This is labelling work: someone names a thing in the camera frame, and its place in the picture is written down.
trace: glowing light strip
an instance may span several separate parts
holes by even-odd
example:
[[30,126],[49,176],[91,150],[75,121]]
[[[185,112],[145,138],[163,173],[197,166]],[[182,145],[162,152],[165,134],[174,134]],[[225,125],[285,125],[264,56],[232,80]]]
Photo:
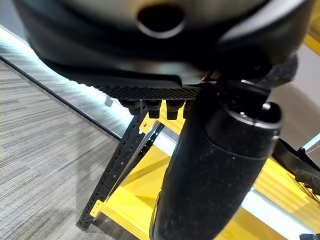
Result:
[[319,141],[320,141],[320,132],[318,133],[318,135],[316,135],[314,138],[312,138],[303,146],[304,150],[307,151],[309,148],[311,148],[313,145],[315,145]]

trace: gray carpet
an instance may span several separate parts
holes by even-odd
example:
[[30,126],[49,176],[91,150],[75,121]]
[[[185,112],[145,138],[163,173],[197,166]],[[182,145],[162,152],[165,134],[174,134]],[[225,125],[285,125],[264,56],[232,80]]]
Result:
[[95,92],[87,91],[91,90],[90,88],[84,89],[84,86],[79,86],[76,82],[70,81],[53,72],[41,62],[33,52],[30,53],[27,46],[20,43],[22,44],[22,48],[17,47],[17,45],[14,45],[14,42],[9,42],[1,38],[2,33],[5,34],[4,30],[0,28],[0,55],[3,58],[35,78],[38,82],[109,130],[120,137],[123,136],[129,125],[128,121],[119,121],[119,118],[114,117],[115,110],[105,105],[105,97],[99,94],[93,97]]
[[0,96],[0,239],[136,239],[107,217],[76,227],[118,143],[2,63]]

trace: textured black surface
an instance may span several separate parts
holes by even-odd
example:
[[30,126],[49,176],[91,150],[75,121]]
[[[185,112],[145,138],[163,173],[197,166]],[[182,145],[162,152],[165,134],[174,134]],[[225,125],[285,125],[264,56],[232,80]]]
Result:
[[142,107],[142,114],[140,116],[135,116],[129,124],[76,224],[80,229],[87,230],[89,225],[93,222],[94,218],[90,215],[90,211],[96,201],[106,200],[109,192],[116,184],[121,173],[135,153],[135,150],[143,140],[145,134],[139,134],[139,126],[146,114],[147,110]]
[[115,99],[128,100],[193,100],[201,90],[199,87],[149,88],[93,86]]

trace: gray wall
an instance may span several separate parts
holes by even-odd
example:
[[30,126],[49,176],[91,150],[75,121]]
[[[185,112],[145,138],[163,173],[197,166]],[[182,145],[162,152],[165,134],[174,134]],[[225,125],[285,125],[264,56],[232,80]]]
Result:
[[19,20],[12,0],[0,0],[0,24],[26,40],[23,25]]

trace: circular hole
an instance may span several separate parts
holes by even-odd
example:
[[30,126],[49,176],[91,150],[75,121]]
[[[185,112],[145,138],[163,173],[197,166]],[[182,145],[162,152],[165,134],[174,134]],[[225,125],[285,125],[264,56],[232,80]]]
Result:
[[146,35],[166,39],[180,33],[184,28],[185,14],[173,4],[156,4],[140,10],[138,28]]

